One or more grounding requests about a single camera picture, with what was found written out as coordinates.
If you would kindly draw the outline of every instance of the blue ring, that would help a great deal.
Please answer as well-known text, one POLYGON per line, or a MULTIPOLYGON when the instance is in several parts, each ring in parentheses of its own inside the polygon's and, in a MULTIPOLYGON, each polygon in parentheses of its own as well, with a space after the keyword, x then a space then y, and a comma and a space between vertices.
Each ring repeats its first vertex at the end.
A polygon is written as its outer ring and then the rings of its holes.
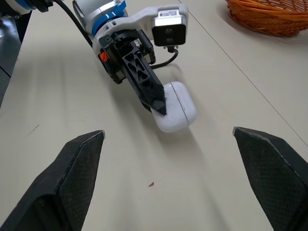
POLYGON ((35 8, 31 7, 26 0, 16 0, 16 2, 21 5, 23 8, 25 8, 26 10, 32 11, 35 10, 35 8))
POLYGON ((101 29, 101 27, 106 24, 110 19, 125 17, 124 9, 126 7, 126 2, 123 1, 120 5, 116 5, 113 11, 101 16, 92 27, 92 36, 95 37, 96 33, 101 29))

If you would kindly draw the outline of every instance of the black cable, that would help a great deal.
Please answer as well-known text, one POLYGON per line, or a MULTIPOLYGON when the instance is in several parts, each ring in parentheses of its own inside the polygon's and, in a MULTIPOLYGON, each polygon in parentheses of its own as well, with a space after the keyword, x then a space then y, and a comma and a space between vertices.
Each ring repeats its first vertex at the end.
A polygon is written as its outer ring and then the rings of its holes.
POLYGON ((2 68, 2 66, 0 66, 0 69, 1 69, 9 78, 11 78, 11 76, 9 75, 9 73, 7 73, 7 72, 2 68))
POLYGON ((172 56, 171 59, 169 59, 168 61, 161 63, 161 64, 152 65, 151 68, 154 70, 154 69, 158 69, 158 68, 167 66, 168 64, 172 63, 177 58, 177 56, 179 55, 179 51, 177 49, 174 49, 173 53, 174 53, 174 55, 172 56))
POLYGON ((78 27, 79 31, 82 33, 88 44, 92 47, 91 39, 89 38, 88 34, 85 32, 75 15, 70 11, 70 9, 61 0, 54 0, 54 2, 56 2, 68 14, 68 16, 73 20, 73 22, 78 27))

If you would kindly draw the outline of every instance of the camera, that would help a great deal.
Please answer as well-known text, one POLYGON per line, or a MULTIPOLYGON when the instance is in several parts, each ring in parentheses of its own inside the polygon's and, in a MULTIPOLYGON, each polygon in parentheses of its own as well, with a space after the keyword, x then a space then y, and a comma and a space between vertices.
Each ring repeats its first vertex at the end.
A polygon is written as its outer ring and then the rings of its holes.
POLYGON ((153 21, 154 44, 158 47, 178 46, 186 42, 188 19, 178 9, 163 10, 153 21))

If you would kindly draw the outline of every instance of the camera lens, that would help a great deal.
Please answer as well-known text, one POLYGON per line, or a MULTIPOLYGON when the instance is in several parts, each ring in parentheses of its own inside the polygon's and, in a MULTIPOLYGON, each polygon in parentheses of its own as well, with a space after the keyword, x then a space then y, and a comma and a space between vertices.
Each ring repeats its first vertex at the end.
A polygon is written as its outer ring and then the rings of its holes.
POLYGON ((166 39, 166 42, 167 42, 167 43, 172 43, 173 41, 174 41, 174 39, 172 39, 172 38, 167 38, 167 39, 166 39))
POLYGON ((171 34, 173 33, 173 29, 167 28, 167 29, 165 30, 165 33, 166 33, 166 35, 171 35, 171 34))

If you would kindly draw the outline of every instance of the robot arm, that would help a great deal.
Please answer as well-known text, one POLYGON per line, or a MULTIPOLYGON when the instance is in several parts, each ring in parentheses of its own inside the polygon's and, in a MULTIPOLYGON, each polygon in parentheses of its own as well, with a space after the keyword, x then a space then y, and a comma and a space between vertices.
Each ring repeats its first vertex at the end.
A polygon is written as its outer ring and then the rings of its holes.
POLYGON ((174 132, 194 121, 196 109, 185 86, 178 82, 163 86, 153 71, 172 62, 178 55, 178 46, 186 42, 189 12, 184 4, 148 7, 128 16, 125 1, 73 1, 81 26, 61 0, 4 2, 10 5, 11 10, 17 10, 16 6, 20 8, 15 12, 15 17, 18 17, 36 8, 41 12, 48 11, 53 1, 73 19, 113 81, 120 84, 128 79, 142 105, 153 113, 161 130, 174 132), (151 40, 156 46, 174 53, 173 58, 153 65, 156 58, 151 40))

